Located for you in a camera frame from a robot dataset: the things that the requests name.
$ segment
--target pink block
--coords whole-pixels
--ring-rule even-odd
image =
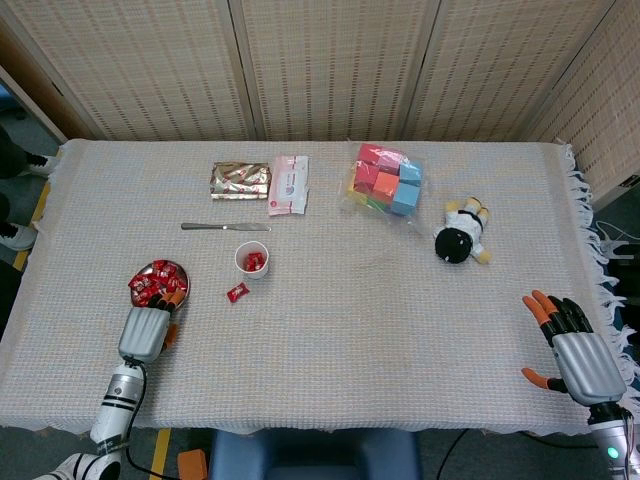
[[[398,175],[401,163],[404,163],[402,157],[393,152],[385,152],[385,155],[381,155],[378,159],[378,168],[381,172]]]
[[[393,196],[398,189],[398,183],[400,182],[400,177],[396,177],[395,175],[390,175],[388,173],[380,172],[378,174],[378,178],[376,180],[375,185],[373,186],[373,191],[371,192],[371,196],[382,202],[386,205],[391,205],[393,201]]]
[[[356,176],[353,180],[353,189],[356,192],[369,194],[378,178],[378,167],[358,160],[356,162]]]

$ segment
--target small white cup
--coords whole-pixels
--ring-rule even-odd
[[[248,272],[244,269],[244,261],[247,256],[253,252],[262,253],[262,256],[264,257],[264,266],[257,272]],[[267,247],[260,242],[251,241],[243,243],[236,249],[236,267],[238,267],[238,270],[252,280],[264,277],[269,271],[269,250],[267,250]]]

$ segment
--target table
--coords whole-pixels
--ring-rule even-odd
[[[169,258],[188,271],[191,294],[175,347],[148,368],[138,425],[585,432],[585,409],[520,374],[557,373],[520,301],[533,288],[574,298],[612,351],[619,341],[569,148],[388,145],[426,163],[419,218],[428,231],[447,201],[474,195],[489,207],[490,265],[445,264],[430,235],[343,211],[346,142],[64,145],[0,344],[0,423],[88,430],[120,361],[127,282]],[[304,216],[269,219],[264,201],[212,203],[213,162],[279,154],[311,157]],[[181,231],[189,221],[273,231]],[[269,248],[270,271],[231,305],[225,292],[241,281],[233,254],[250,239]],[[616,358],[630,381],[632,364]]]

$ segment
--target metal bowl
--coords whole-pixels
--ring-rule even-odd
[[[176,305],[175,310],[178,310],[182,306],[182,304],[185,302],[187,297],[189,296],[189,291],[191,290],[191,282],[189,281],[189,275],[187,275],[187,271],[184,268],[182,268],[182,265],[180,265],[179,263],[174,262],[173,260],[169,260],[167,258],[162,258],[159,260],[164,260],[166,262],[173,263],[177,267],[176,275],[180,277],[180,279],[187,284],[187,293],[185,293],[184,298],[180,302],[178,302],[178,305]],[[153,272],[153,266],[152,266],[152,263],[148,263],[144,267],[142,267],[136,275],[147,275],[151,272]],[[137,307],[137,305],[133,300],[133,290],[131,290],[131,303],[134,307]]]

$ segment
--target astronaut plush toy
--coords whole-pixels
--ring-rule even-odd
[[[435,232],[438,256],[445,262],[461,263],[471,254],[478,263],[489,263],[491,255],[480,244],[489,210],[474,197],[467,199],[462,210],[458,202],[447,203],[446,210],[446,224]]]

